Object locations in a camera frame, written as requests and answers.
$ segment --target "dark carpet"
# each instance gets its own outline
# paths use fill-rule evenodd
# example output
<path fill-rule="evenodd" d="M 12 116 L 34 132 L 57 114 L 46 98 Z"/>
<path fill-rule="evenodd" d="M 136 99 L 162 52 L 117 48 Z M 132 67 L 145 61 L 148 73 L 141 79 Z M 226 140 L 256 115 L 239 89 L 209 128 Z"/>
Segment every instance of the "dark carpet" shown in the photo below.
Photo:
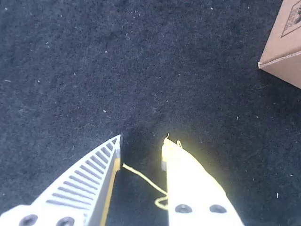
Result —
<path fill-rule="evenodd" d="M 287 225 L 301 210 L 301 92 L 257 69 L 280 5 L 0 0 L 0 211 L 120 132 L 124 161 L 165 187 L 169 132 L 246 225 Z M 119 172 L 107 225 L 166 226 L 160 195 Z"/>

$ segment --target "screw hole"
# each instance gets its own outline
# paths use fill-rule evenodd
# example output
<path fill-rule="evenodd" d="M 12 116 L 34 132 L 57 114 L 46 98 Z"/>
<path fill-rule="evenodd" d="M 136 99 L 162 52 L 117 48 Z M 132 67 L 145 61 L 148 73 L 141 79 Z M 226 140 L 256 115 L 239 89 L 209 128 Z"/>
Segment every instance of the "screw hole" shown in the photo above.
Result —
<path fill-rule="evenodd" d="M 192 212 L 192 208 L 188 205 L 185 205 L 185 204 L 180 204 L 180 205 L 177 205 L 175 207 L 175 211 L 177 213 L 191 213 Z"/>
<path fill-rule="evenodd" d="M 209 209 L 212 213 L 226 213 L 227 212 L 227 210 L 221 205 L 212 205 L 212 206 L 210 206 Z"/>
<path fill-rule="evenodd" d="M 74 225 L 74 219 L 71 217 L 65 217 L 60 219 L 56 226 L 73 226 Z"/>
<path fill-rule="evenodd" d="M 30 214 L 26 217 L 24 217 L 20 223 L 19 223 L 19 226 L 32 226 L 36 223 L 38 219 L 38 216 L 35 215 L 35 214 Z"/>

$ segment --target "yellow string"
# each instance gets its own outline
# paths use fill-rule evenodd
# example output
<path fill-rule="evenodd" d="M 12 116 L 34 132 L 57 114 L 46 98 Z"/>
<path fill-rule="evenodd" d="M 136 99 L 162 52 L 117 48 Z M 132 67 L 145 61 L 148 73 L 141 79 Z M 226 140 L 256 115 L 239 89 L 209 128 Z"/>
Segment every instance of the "yellow string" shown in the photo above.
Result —
<path fill-rule="evenodd" d="M 179 140 L 177 140 L 177 145 L 180 147 L 180 148 L 183 148 L 181 142 Z"/>
<path fill-rule="evenodd" d="M 140 176 L 143 180 L 145 180 L 147 183 L 149 183 L 149 184 L 150 184 L 152 187 L 154 187 L 157 191 L 159 191 L 159 192 L 161 192 L 162 194 L 164 194 L 165 197 L 157 198 L 157 199 L 155 200 L 154 203 L 155 203 L 155 205 L 156 205 L 158 208 L 160 208 L 160 209 L 162 209 L 162 210 L 168 210 L 167 205 L 163 205 L 163 204 L 160 203 L 160 202 L 162 202 L 162 201 L 168 199 L 168 197 L 167 197 L 167 192 L 166 192 L 166 191 L 164 191 L 162 188 L 160 188 L 158 185 L 156 185 L 154 182 L 152 182 L 152 181 L 151 181 L 149 178 L 147 178 L 147 176 L 145 176 L 143 173 L 141 173 L 141 172 L 135 170 L 134 168 L 132 168 L 132 167 L 126 165 L 125 163 L 122 164 L 122 167 L 125 168 L 125 169 L 127 169 L 128 171 L 130 171 L 130 172 L 132 172 L 132 173 L 134 173 L 134 174 Z"/>

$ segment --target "cardboard box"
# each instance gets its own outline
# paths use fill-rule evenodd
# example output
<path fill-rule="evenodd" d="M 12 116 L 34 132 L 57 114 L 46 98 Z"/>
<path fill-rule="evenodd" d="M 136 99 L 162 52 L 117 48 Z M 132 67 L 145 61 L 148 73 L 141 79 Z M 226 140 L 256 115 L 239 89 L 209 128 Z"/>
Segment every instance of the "cardboard box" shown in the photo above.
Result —
<path fill-rule="evenodd" d="M 284 0 L 258 67 L 301 88 L 301 0 Z"/>

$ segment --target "yellow edge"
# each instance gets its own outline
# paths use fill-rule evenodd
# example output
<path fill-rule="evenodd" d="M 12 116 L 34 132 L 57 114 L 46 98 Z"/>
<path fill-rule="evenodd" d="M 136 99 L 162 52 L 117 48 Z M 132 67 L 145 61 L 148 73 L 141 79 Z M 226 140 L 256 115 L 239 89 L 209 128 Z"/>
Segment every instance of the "yellow edge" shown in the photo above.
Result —
<path fill-rule="evenodd" d="M 120 159 L 115 159 L 114 167 L 113 167 L 113 171 L 112 171 L 112 175 L 111 175 L 111 179 L 110 179 L 110 183 L 109 183 L 109 187 L 108 187 L 108 193 L 107 193 L 107 197 L 105 199 L 105 204 L 104 204 L 104 208 L 103 208 L 102 219 L 100 221 L 100 226 L 105 226 L 105 222 L 107 221 L 115 175 L 118 170 L 120 170 Z"/>

